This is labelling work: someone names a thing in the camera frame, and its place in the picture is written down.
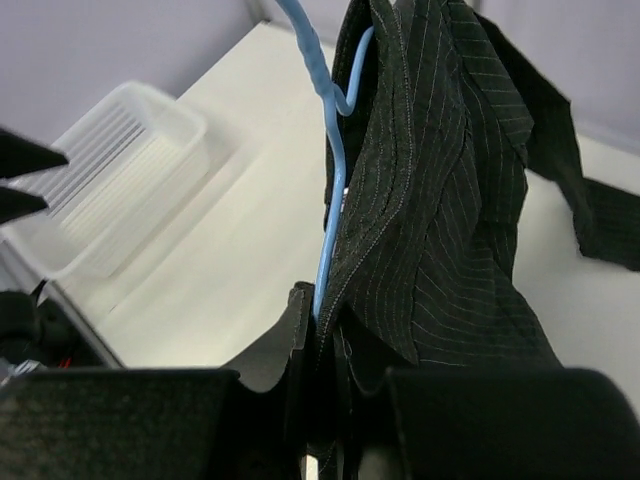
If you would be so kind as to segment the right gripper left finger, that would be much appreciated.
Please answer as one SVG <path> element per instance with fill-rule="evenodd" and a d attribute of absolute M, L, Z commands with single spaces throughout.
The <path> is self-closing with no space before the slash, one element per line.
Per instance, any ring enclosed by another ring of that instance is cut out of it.
<path fill-rule="evenodd" d="M 310 284 L 218 368 L 42 369 L 1 383 L 5 479 L 299 479 Z"/>

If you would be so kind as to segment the black pinstripe shirt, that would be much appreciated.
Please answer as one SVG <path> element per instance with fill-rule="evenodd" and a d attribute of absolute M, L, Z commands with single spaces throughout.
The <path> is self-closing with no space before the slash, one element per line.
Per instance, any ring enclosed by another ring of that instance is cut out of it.
<path fill-rule="evenodd" d="M 346 183 L 325 200 L 342 212 L 315 338 L 333 384 L 318 407 L 337 427 L 315 448 L 323 479 L 353 479 L 344 321 L 420 369 L 569 369 L 513 283 L 528 172 L 559 187 L 582 255 L 639 267 L 638 197 L 584 176 L 569 101 L 495 24 L 462 1 L 353 1 L 339 86 L 364 34 L 357 104 L 338 123 Z"/>

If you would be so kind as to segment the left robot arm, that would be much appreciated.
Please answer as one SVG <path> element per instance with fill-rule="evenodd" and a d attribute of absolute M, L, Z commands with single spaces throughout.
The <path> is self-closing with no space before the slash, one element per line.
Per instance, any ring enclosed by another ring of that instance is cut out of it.
<path fill-rule="evenodd" d="M 68 165 L 66 156 L 1 129 L 3 182 Z M 1 288 L 1 383 L 42 369 L 120 369 L 122 362 L 47 277 L 31 290 Z"/>

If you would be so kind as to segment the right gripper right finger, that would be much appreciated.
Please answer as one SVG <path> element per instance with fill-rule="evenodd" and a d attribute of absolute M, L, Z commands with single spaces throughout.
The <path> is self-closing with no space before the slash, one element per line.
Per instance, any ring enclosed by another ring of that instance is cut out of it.
<path fill-rule="evenodd" d="M 585 369 L 417 368 L 355 321 L 339 328 L 353 479 L 635 479 L 639 423 Z"/>

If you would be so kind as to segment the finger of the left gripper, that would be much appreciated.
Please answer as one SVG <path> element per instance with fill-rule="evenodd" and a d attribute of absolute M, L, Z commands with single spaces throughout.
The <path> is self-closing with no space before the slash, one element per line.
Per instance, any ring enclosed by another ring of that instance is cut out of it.
<path fill-rule="evenodd" d="M 47 208 L 47 202 L 40 196 L 34 196 L 5 186 L 0 188 L 1 223 L 8 223 Z"/>
<path fill-rule="evenodd" d="M 15 178 L 68 164 L 63 153 L 34 143 L 9 130 L 1 129 L 0 144 L 2 178 Z"/>

